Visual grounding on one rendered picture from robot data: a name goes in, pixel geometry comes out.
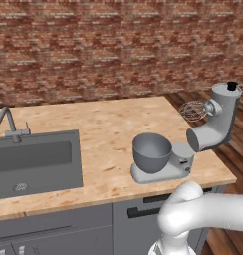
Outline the grey drawer front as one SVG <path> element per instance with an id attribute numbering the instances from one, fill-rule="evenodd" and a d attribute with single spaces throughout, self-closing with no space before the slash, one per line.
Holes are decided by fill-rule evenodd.
<path id="1" fill-rule="evenodd" d="M 111 224 L 112 206 L 110 204 L 104 204 L 3 220 L 0 221 L 0 238 L 54 229 L 78 228 L 85 230 Z"/>

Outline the grey sink tap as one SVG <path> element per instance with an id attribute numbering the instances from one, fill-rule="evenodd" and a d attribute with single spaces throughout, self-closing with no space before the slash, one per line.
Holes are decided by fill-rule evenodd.
<path id="1" fill-rule="evenodd" d="M 12 113 L 8 107 L 3 107 L 0 112 L 0 127 L 4 117 L 7 117 L 10 126 L 10 129 L 5 132 L 5 136 L 11 137 L 14 143 L 20 143 L 22 136 L 31 134 L 29 126 L 26 126 L 25 129 L 16 128 Z"/>

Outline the grey sink basin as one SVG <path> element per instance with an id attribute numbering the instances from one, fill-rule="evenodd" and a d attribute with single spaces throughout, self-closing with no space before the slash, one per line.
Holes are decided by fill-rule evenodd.
<path id="1" fill-rule="evenodd" d="M 82 186 L 77 129 L 0 137 L 0 199 Z"/>

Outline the grey stand mixer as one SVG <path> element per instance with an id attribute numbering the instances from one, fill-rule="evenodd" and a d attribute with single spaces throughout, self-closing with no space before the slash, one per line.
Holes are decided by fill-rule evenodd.
<path id="1" fill-rule="evenodd" d="M 227 142 L 231 136 L 235 113 L 242 90 L 237 82 L 218 83 L 211 89 L 211 98 L 203 104 L 207 122 L 186 131 L 187 142 L 172 143 L 172 153 L 166 167 L 149 174 L 133 161 L 131 176 L 137 183 L 151 183 L 186 177 L 192 168 L 196 152 L 212 149 Z"/>

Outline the grey cupboard door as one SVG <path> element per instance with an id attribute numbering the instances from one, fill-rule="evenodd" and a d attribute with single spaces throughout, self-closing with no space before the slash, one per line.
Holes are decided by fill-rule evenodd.
<path id="1" fill-rule="evenodd" d="M 15 255 L 10 243 L 0 245 L 0 255 Z"/>
<path id="2" fill-rule="evenodd" d="M 25 255 L 113 255 L 112 238 L 112 228 L 106 226 L 17 241 L 12 246 L 17 255 L 20 246 L 25 246 Z"/>

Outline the grey mixer bowl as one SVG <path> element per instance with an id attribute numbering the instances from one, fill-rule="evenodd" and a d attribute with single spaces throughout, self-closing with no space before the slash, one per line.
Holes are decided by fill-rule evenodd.
<path id="1" fill-rule="evenodd" d="M 165 168 L 171 153 L 172 144 L 158 133 L 144 132 L 132 141 L 134 163 L 145 173 L 154 174 Z"/>

